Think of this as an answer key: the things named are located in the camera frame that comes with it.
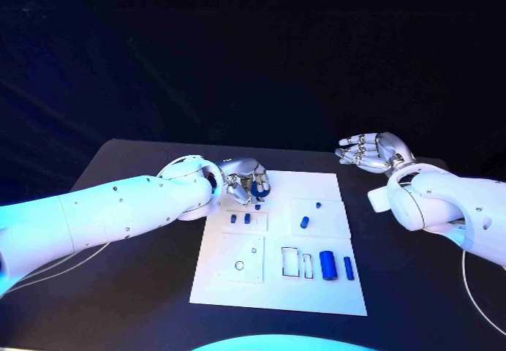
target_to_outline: table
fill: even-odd
[[[264,333],[315,336],[384,350],[476,350],[505,342],[465,292],[462,250],[440,235],[408,232],[391,212],[374,212],[366,192],[385,185],[387,178],[341,165],[333,153],[110,140],[72,191],[155,175],[188,154],[211,161],[254,157],[270,170],[338,174],[369,316],[191,304],[206,223],[199,219],[176,221],[113,243],[75,270],[8,294],[0,300],[0,346],[191,350]],[[418,161],[446,166],[440,159]],[[61,269],[95,250],[80,253]],[[506,311],[495,295],[505,296],[505,272],[469,256],[470,288],[498,320]]]

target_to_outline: blue battery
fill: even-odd
[[[335,254],[332,253],[332,251],[320,252],[320,264],[322,264],[323,280],[336,280],[338,279],[336,261],[335,261]]]
[[[354,268],[352,268],[352,260],[349,257],[345,257],[345,267],[346,267],[346,277],[348,280],[355,280],[354,277]]]
[[[303,229],[306,229],[307,226],[309,226],[309,217],[305,217],[305,218],[303,218],[303,222],[300,223],[300,227],[302,227]]]

